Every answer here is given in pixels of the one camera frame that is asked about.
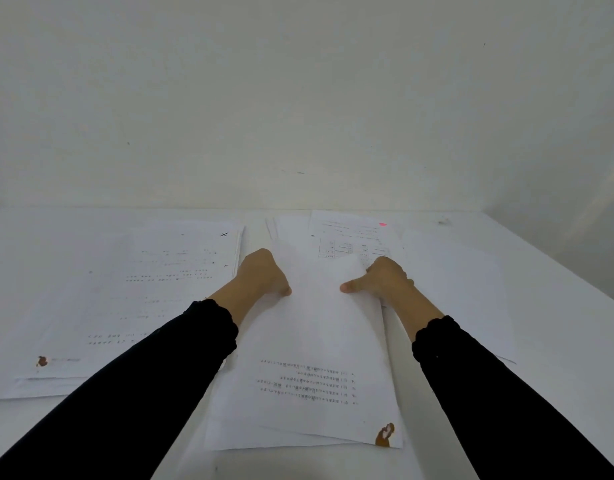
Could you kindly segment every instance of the wall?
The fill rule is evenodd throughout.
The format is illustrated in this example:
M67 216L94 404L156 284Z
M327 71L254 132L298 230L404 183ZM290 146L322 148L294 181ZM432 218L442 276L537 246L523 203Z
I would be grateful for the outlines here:
M614 0L0 0L0 203L485 209L575 261L613 171Z

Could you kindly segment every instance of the tabletop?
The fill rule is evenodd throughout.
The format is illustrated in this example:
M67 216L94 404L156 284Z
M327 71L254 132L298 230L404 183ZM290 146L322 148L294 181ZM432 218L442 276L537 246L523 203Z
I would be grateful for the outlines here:
M495 255L517 345L518 364L508 366L614 464L614 300L482 213L355 213L392 223L399 232L415 228L436 233ZM306 216L309 210L0 209L0 341L44 292L87 268L87 247L101 233L122 232L153 219L234 219L246 226L242 259L270 244L265 218L281 214ZM206 395L154 478L476 479L392 312L385 313L385 331L410 437L402 450L334 445L198 449L183 455L205 413ZM0 455L61 400L0 401Z

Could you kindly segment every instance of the right hand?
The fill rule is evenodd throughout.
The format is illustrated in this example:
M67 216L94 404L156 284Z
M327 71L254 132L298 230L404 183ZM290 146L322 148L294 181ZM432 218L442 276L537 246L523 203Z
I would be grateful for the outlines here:
M391 301L393 294L401 290L403 285L409 287L413 284L414 280L407 279L407 273L397 262L380 256L367 268L367 274L341 284L340 290L343 293L368 291L378 298Z

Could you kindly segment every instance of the brown stain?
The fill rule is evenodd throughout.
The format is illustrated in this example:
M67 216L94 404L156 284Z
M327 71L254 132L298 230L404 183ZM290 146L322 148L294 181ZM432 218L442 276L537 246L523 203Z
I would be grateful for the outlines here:
M389 423L387 426L382 428L378 432L378 436L376 436L376 446L389 448L389 437L394 431L396 431L396 427L393 425L393 423Z

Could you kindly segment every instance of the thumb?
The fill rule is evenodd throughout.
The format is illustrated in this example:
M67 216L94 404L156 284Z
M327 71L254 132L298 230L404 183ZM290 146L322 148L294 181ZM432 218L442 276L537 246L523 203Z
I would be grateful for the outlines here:
M364 276L361 276L360 278L357 278L355 280L342 283L340 285L340 290L343 293L357 293L359 291L362 291L365 289L366 277L367 275L365 274Z

